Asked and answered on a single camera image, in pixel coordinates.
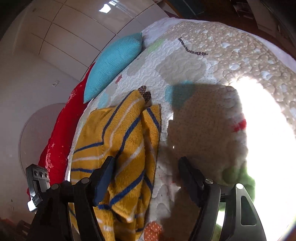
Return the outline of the red patterned blanket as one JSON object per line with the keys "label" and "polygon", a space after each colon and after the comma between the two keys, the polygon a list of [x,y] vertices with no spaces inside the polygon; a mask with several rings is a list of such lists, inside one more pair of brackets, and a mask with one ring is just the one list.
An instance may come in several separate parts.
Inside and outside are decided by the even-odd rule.
{"label": "red patterned blanket", "polygon": [[68,155],[78,121],[88,103],[84,103],[84,90],[88,80],[91,65],[84,79],[72,90],[66,105],[59,113],[51,136],[41,153],[38,165],[46,168],[50,184],[60,184],[65,179],[68,165]]}

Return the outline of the white wall socket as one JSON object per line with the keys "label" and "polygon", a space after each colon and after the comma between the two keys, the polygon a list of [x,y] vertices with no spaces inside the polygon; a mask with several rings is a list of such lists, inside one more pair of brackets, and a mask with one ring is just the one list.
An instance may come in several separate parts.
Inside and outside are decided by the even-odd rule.
{"label": "white wall socket", "polygon": [[56,87],[59,83],[60,83],[60,81],[59,81],[59,80],[56,80],[56,81],[52,84],[52,86],[53,86],[53,87]]}

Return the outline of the white wardrobe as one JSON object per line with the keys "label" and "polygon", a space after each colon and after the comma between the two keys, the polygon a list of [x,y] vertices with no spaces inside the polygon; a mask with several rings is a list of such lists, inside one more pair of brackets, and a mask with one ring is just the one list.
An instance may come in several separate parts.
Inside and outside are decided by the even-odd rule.
{"label": "white wardrobe", "polygon": [[158,1],[33,1],[20,16],[14,46],[80,81],[112,42],[166,18]]}

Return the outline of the white bed sheet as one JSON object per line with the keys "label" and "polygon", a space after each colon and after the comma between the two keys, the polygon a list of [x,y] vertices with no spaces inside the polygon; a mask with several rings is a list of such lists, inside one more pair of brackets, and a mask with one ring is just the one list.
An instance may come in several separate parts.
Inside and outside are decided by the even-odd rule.
{"label": "white bed sheet", "polygon": [[151,45],[158,37],[164,34],[168,29],[174,25],[182,22],[184,19],[177,18],[163,18],[160,19],[145,29],[142,30],[142,49],[146,49]]}

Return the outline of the heart patchwork quilt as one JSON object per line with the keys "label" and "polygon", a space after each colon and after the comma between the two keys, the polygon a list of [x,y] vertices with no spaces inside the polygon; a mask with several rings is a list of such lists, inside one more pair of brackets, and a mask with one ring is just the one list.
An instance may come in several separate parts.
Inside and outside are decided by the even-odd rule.
{"label": "heart patchwork quilt", "polygon": [[245,186],[267,240],[295,223],[295,61],[260,37],[227,25],[183,20],[122,70],[79,119],[143,88],[161,108],[151,200],[138,240],[187,240],[199,208],[184,187],[185,156],[206,178]]}

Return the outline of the turquoise knit pillow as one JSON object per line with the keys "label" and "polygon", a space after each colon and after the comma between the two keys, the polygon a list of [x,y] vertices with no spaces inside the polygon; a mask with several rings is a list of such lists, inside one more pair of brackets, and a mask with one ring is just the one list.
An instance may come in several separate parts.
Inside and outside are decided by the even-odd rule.
{"label": "turquoise knit pillow", "polygon": [[142,33],[135,33],[110,44],[90,70],[84,90],[84,102],[97,97],[142,50]]}

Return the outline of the yellow striped knit sweater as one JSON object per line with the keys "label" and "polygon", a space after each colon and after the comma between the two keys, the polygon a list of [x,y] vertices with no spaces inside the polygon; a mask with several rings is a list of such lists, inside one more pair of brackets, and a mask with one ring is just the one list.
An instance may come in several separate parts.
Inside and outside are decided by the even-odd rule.
{"label": "yellow striped knit sweater", "polygon": [[161,108],[148,106],[150,97],[140,88],[117,106],[92,111],[73,145],[72,184],[114,158],[114,176],[94,208],[106,240],[138,240],[144,229],[161,132]]}

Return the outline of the white round headboard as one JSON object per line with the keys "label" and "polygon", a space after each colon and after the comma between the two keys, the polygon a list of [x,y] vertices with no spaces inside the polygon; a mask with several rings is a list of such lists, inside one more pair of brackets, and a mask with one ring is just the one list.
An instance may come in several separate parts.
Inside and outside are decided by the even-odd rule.
{"label": "white round headboard", "polygon": [[24,173],[28,166],[38,163],[64,107],[64,103],[47,105],[33,113],[25,123],[18,143],[18,155]]}

